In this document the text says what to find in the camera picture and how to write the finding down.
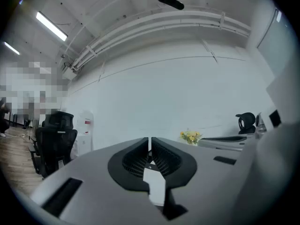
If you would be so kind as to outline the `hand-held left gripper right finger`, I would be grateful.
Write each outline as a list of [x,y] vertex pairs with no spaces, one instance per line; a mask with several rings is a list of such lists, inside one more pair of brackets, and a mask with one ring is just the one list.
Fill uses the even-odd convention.
[[244,150],[225,150],[210,142],[190,146],[156,137],[151,145],[165,179],[164,213],[152,213],[151,225],[237,225]]

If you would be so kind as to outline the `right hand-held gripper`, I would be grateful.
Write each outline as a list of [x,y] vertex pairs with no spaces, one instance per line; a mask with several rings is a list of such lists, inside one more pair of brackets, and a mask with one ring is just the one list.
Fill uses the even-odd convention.
[[265,132],[247,145],[220,182],[220,225],[294,221],[300,181],[300,81],[278,78],[267,88],[274,110]]

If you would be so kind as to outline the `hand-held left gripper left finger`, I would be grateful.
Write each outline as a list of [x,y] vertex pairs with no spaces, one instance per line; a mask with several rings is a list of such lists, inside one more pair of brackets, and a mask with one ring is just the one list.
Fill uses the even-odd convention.
[[31,199],[68,225],[165,225],[143,180],[148,139],[79,156],[48,176]]

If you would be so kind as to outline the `white junction box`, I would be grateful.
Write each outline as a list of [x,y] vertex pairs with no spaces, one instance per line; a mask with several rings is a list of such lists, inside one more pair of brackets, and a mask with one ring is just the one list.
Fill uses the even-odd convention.
[[77,77],[77,73],[71,67],[69,67],[66,63],[64,63],[62,66],[62,76],[65,79],[68,79],[71,81],[75,77]]

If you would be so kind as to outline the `white cabinet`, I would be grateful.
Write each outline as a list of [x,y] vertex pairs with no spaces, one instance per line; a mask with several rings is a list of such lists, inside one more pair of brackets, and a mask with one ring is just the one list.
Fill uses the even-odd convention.
[[74,155],[79,157],[92,151],[91,134],[78,134],[73,145]]

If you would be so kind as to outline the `yellow flower bouquet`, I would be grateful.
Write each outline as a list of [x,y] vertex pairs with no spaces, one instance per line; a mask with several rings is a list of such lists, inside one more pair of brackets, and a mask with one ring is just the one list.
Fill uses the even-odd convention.
[[180,132],[180,138],[186,141],[189,145],[197,146],[202,134],[197,131]]

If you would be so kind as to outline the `clear bag with red label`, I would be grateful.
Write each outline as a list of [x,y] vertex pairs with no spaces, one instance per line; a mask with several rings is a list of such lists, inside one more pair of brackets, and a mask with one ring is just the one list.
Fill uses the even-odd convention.
[[82,111],[77,119],[77,131],[80,134],[91,134],[93,130],[94,116],[93,113],[87,110]]

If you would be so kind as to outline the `long ceiling light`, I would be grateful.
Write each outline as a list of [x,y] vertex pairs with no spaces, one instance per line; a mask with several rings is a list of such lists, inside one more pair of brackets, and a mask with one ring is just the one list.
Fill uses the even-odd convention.
[[20,55],[20,52],[19,52],[18,50],[16,50],[14,47],[12,47],[9,43],[7,43],[7,42],[4,41],[3,44],[4,44],[8,49],[10,49],[11,51],[13,51],[15,54]]
[[59,29],[54,23],[47,19],[41,12],[37,12],[36,19],[42,23],[47,29],[49,29],[53,34],[59,37],[62,41],[66,41],[67,35]]

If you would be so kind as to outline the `white ceiling pipes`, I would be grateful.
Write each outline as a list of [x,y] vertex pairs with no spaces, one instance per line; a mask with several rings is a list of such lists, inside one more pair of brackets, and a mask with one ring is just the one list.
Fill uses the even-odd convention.
[[100,54],[133,38],[155,31],[181,27],[214,28],[246,38],[251,33],[250,26],[226,16],[224,12],[221,14],[196,10],[162,12],[135,19],[97,38],[86,46],[70,68],[78,71]]

